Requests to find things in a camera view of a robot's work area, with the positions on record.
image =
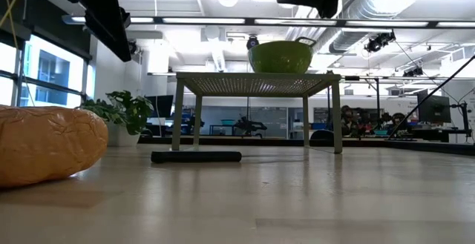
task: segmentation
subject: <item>window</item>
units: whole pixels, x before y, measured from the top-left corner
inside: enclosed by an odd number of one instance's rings
[[[10,106],[12,103],[13,80],[0,77],[0,105]]]
[[[38,36],[26,42],[24,74],[30,78],[81,91],[83,68],[83,59]]]
[[[20,106],[58,106],[75,108],[81,105],[81,97],[72,93],[22,83]]]
[[[0,43],[0,70],[10,73],[15,72],[16,49],[6,44]]]

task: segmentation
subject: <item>wooden floor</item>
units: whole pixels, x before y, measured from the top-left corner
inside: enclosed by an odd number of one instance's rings
[[[0,191],[0,243],[475,243],[475,159],[382,148],[239,150],[150,163],[111,148],[57,182]]]

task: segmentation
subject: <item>desk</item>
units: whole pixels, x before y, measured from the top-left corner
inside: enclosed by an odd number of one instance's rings
[[[309,97],[332,87],[333,116],[340,117],[339,74],[293,74],[293,73],[177,73],[175,97],[175,124],[181,122],[183,93],[187,87],[196,95],[195,127],[200,127],[201,107],[204,96],[241,96],[269,98],[301,98],[304,107],[304,145],[309,140]],[[335,153],[343,150],[341,120],[333,120]],[[180,135],[174,127],[171,149],[180,150]],[[199,131],[194,132],[194,145],[198,145]]]
[[[439,140],[448,143],[450,134],[465,134],[465,130],[454,129],[413,129],[411,132],[414,138],[423,140]]]

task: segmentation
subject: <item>table leg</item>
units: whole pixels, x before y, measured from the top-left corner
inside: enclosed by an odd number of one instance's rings
[[[173,135],[171,138],[171,149],[173,151],[180,150],[181,137],[181,115],[183,109],[183,93],[185,92],[185,84],[181,79],[177,80],[177,92],[175,94],[175,117],[173,121]]]
[[[203,97],[196,96],[196,104],[194,106],[194,136],[193,146],[200,144],[200,129],[201,129],[201,107],[203,105]]]
[[[309,132],[310,132],[310,127],[309,127],[309,97],[304,96],[304,147],[309,148],[310,147],[310,138],[309,138]]]
[[[341,136],[341,111],[340,111],[340,83],[332,83],[332,104],[333,104],[333,144],[335,153],[343,151],[343,140]]]

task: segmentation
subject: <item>potted plant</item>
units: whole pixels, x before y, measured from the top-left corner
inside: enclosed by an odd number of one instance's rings
[[[154,107],[143,96],[132,97],[129,91],[114,91],[106,96],[111,101],[89,99],[81,108],[103,118],[109,130],[109,146],[133,146],[146,130],[147,118]]]

